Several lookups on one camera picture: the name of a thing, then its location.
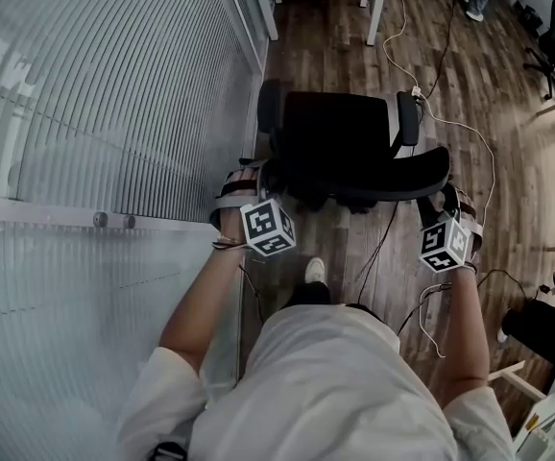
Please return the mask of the person's left forearm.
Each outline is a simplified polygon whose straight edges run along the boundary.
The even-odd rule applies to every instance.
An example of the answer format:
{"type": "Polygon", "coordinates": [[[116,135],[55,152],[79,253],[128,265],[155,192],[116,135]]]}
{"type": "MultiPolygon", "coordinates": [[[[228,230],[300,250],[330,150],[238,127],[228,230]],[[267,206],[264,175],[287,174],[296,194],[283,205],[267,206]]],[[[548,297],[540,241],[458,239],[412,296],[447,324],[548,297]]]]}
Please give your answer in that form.
{"type": "Polygon", "coordinates": [[[214,250],[168,319],[158,341],[198,373],[227,305],[245,251],[214,250]]]}

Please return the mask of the white venetian blinds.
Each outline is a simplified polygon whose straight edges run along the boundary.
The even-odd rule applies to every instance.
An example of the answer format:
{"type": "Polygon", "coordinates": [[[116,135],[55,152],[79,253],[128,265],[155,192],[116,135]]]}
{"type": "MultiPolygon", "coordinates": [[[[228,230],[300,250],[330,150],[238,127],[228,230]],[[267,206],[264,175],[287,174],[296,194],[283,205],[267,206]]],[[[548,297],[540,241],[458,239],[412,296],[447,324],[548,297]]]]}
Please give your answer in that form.
{"type": "Polygon", "coordinates": [[[256,0],[0,0],[0,461],[108,457],[266,50],[256,0]]]}

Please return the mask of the person's right hand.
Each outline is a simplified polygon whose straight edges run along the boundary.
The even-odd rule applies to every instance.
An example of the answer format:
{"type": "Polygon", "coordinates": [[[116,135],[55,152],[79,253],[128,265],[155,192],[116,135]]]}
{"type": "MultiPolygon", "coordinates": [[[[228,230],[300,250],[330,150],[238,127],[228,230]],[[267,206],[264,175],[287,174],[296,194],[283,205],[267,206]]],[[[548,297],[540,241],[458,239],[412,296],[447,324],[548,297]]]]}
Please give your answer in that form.
{"type": "Polygon", "coordinates": [[[477,228],[477,221],[473,201],[462,189],[458,187],[456,187],[456,193],[460,210],[460,226],[468,231],[474,231],[477,228]]]}

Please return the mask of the person's right forearm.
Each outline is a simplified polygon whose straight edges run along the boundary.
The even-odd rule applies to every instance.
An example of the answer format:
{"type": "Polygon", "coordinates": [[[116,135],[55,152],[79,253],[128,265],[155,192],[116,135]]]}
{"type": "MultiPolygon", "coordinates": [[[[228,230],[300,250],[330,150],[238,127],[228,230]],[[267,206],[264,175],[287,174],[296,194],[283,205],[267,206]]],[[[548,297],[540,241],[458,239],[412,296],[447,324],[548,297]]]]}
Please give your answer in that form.
{"type": "Polygon", "coordinates": [[[486,386],[490,373],[490,351],[475,272],[464,266],[450,274],[442,406],[468,391],[486,386]]]}

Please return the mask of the person's white left shoe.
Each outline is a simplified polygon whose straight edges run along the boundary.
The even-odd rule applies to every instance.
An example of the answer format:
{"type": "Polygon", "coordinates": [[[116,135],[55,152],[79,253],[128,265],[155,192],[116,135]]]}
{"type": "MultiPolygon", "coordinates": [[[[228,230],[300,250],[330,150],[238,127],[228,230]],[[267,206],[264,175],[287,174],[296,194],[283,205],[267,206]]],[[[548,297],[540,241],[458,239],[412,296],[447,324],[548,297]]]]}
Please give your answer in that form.
{"type": "Polygon", "coordinates": [[[326,284],[326,266],[321,258],[315,256],[309,259],[304,272],[304,282],[326,284]]]}

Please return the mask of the person's left hand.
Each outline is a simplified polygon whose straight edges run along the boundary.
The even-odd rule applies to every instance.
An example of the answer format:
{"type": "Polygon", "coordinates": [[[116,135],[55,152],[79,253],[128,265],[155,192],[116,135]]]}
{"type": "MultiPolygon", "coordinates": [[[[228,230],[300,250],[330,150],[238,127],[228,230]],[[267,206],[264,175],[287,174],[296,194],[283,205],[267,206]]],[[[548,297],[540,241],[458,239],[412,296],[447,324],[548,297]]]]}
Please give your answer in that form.
{"type": "MultiPolygon", "coordinates": [[[[228,182],[241,180],[257,180],[258,172],[253,168],[233,172],[228,182]]],[[[241,221],[241,213],[238,207],[226,207],[220,210],[220,233],[223,239],[229,243],[242,243],[245,241],[245,233],[241,221]]]]}

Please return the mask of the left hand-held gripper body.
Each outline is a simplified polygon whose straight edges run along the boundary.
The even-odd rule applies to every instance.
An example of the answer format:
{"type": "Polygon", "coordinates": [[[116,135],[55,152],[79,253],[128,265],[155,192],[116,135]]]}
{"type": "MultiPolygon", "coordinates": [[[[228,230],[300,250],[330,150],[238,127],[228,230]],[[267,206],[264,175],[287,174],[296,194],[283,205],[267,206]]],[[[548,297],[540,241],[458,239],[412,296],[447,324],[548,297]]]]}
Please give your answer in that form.
{"type": "Polygon", "coordinates": [[[214,248],[251,249],[269,257],[295,247],[295,224],[282,207],[280,195],[285,190],[285,183],[280,178],[276,163],[271,159],[240,158],[239,169],[245,168],[256,170],[257,180],[228,182],[227,177],[209,216],[210,224],[219,231],[220,210],[238,207],[245,241],[229,243],[220,235],[213,243],[214,248]]]}

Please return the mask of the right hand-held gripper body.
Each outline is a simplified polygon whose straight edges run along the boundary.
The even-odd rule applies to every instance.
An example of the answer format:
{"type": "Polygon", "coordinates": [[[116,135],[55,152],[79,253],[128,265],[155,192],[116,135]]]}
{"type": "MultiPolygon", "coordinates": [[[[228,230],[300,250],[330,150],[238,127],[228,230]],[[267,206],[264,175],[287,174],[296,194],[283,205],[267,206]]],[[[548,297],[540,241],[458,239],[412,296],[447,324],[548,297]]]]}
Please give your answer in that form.
{"type": "Polygon", "coordinates": [[[444,198],[440,209],[434,206],[430,197],[417,200],[422,221],[419,260],[436,274],[465,268],[466,261],[474,264],[483,241],[483,226],[478,222],[474,231],[460,226],[456,187],[447,183],[441,194],[444,198]]]}

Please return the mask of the person's black trousers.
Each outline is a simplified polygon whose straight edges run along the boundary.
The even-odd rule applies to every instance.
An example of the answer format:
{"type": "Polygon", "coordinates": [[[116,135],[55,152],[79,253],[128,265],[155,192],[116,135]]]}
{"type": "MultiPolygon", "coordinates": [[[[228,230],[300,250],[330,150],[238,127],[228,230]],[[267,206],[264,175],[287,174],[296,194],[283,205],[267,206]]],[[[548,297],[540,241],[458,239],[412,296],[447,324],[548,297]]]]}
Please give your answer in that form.
{"type": "Polygon", "coordinates": [[[381,319],[367,306],[361,303],[337,303],[332,299],[329,288],[320,281],[306,282],[295,287],[290,299],[281,308],[285,309],[295,305],[341,305],[351,309],[363,311],[378,321],[381,319]]]}

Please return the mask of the person's white shirt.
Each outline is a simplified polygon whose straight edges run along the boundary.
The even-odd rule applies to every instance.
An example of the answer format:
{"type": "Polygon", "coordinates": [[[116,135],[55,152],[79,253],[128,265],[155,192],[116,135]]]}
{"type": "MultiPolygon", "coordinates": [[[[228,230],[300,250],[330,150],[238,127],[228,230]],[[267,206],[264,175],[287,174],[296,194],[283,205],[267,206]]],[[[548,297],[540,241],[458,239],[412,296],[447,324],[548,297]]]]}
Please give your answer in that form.
{"type": "Polygon", "coordinates": [[[274,314],[242,380],[215,402],[183,358],[155,349],[111,457],[148,461],[169,440],[190,461],[515,461],[491,388],[439,405],[387,326],[337,305],[274,314]]]}

